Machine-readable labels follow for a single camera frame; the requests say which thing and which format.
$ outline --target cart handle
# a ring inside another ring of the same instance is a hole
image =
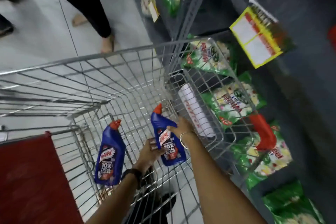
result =
[[[260,143],[257,145],[258,151],[273,150],[277,143],[277,138],[273,133],[271,127],[266,122],[265,118],[261,114],[254,114],[249,116],[251,123],[254,125],[254,129],[260,136]]]

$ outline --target shopping cart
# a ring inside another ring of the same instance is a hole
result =
[[[210,42],[223,55],[214,40],[197,40]],[[84,221],[114,189],[94,181],[102,131],[112,120],[122,120],[119,131],[127,145],[123,169],[129,169],[145,140],[154,137],[150,117],[158,103],[163,104],[164,116],[174,121],[184,116],[195,124],[204,146],[229,175],[238,173],[230,146],[238,144],[241,135],[253,137],[257,131],[262,138],[258,148],[261,154],[247,169],[252,171],[271,149],[272,132],[226,59],[230,72],[226,77],[180,66],[190,52],[190,42],[130,48],[0,73],[0,121],[7,127],[0,140],[24,140],[50,131]],[[177,46],[183,46],[183,51],[172,52]],[[234,80],[241,87],[252,115],[242,117],[238,112],[241,121],[224,131],[201,94],[223,86],[226,80]],[[147,205],[151,195],[156,201],[155,207],[154,203],[150,206],[152,214],[161,213],[165,205],[169,223],[202,222],[191,159],[186,153],[187,161],[174,167],[164,166],[161,160],[154,164],[143,188],[137,191],[130,213],[139,210],[136,204]],[[240,186],[246,174],[239,175]],[[142,215],[142,222],[150,220],[152,214]]]

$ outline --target black wristband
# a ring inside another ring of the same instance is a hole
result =
[[[140,189],[140,181],[142,179],[142,172],[134,168],[127,169],[126,171],[124,171],[123,175],[121,176],[121,180],[123,180],[127,174],[135,175],[136,179],[138,180],[138,189]]]

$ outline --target wire basket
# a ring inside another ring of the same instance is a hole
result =
[[[214,40],[196,40],[208,41],[219,55],[224,55]],[[252,171],[271,149],[274,135],[226,57],[226,77],[180,66],[181,59],[190,53],[190,42],[149,45],[0,73],[0,117],[6,125],[0,140],[50,131],[84,221],[114,189],[94,181],[103,130],[112,120],[122,120],[119,132],[126,144],[123,170],[129,169],[145,140],[154,137],[150,117],[158,103],[163,105],[163,115],[171,120],[177,121],[180,115],[195,124],[204,146],[229,175],[235,173],[237,164],[230,146],[239,143],[241,135],[253,137],[253,131],[257,131],[262,138],[258,145],[262,154],[248,168]],[[172,51],[181,45],[182,52]],[[238,112],[240,123],[224,130],[201,94],[223,87],[226,80],[239,85],[251,115],[242,117]],[[202,222],[191,159],[188,151],[186,154],[187,161],[179,165],[166,167],[161,160],[153,165],[135,195],[129,212],[132,217],[125,222],[140,218],[146,223],[158,213],[160,218],[166,215],[169,223]],[[245,178],[246,174],[241,174],[239,183]]]

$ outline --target blue bottle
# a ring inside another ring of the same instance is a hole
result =
[[[150,121],[154,128],[157,147],[159,149],[161,147],[168,149],[165,154],[161,155],[162,162],[166,167],[185,162],[187,157],[180,139],[174,133],[167,130],[167,126],[177,127],[176,123],[163,117],[161,114],[162,104],[160,103],[155,107]]]
[[[97,184],[113,186],[120,182],[126,151],[126,145],[118,131],[120,122],[121,120],[111,122],[103,131],[94,173]]]

